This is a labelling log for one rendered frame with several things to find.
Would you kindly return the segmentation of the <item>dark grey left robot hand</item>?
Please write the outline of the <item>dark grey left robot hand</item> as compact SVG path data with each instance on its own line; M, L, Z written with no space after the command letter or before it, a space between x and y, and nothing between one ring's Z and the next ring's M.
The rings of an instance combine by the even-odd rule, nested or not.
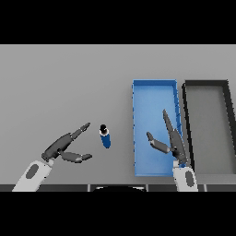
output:
M66 149L71 145L71 143L75 141L79 135L85 132L89 126L90 123L86 123L78 128L73 134L68 133L59 137L46 148L46 150L41 154L41 157L45 161L49 161L50 159L56 159L58 156L61 156L63 160L74 163L81 163L83 160L91 159L91 154L80 155L77 153L66 152Z

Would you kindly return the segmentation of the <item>blue pipe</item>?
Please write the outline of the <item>blue pipe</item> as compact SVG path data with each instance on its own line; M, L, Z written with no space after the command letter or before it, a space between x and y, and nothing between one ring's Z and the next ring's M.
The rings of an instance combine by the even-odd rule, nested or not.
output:
M102 124L100 126L100 138L101 138L101 143L105 148L109 148L111 146L110 133L105 124Z

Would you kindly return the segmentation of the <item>blue bin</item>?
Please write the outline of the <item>blue bin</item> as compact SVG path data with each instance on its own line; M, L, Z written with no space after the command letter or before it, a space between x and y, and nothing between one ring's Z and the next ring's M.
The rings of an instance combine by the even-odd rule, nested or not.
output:
M133 141L135 176L172 176L174 156L164 154L148 142L147 132L158 141L170 145L163 110L166 110L173 128L182 135L177 81L175 79L134 79Z

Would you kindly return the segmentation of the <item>dark grey bin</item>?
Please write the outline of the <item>dark grey bin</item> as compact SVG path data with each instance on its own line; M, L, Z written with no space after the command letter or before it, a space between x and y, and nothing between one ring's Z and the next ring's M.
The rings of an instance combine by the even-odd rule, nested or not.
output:
M236 174L236 120L228 80L185 80L187 140L196 174Z

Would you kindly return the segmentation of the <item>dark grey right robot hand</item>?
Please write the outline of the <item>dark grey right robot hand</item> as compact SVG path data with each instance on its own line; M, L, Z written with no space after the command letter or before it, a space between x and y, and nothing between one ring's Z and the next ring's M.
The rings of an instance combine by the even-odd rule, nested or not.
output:
M178 130L172 127L170 117L166 112L166 110L163 110L162 113L163 113L163 120L166 124L166 128L168 131L170 144L166 145L158 141L153 137L153 135L150 132L147 132L147 140L149 144L158 151L161 151L165 154L171 153L177 160L178 166L180 168L183 168L187 164L187 156L185 152L183 139L179 134Z

